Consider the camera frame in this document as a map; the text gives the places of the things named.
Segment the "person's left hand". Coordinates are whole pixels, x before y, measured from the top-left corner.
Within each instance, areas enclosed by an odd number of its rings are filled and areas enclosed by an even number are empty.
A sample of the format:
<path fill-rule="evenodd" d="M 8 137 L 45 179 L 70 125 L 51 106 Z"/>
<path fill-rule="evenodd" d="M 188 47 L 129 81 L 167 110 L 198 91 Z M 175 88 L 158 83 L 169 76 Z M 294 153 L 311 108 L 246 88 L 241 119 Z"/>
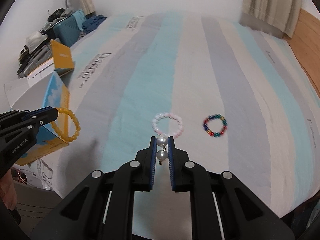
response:
<path fill-rule="evenodd" d="M 14 180 L 11 175 L 11 170 L 9 170 L 1 178 L 1 199 L 5 207 L 9 210 L 14 210 L 17 205 L 17 194 L 14 187 Z"/>

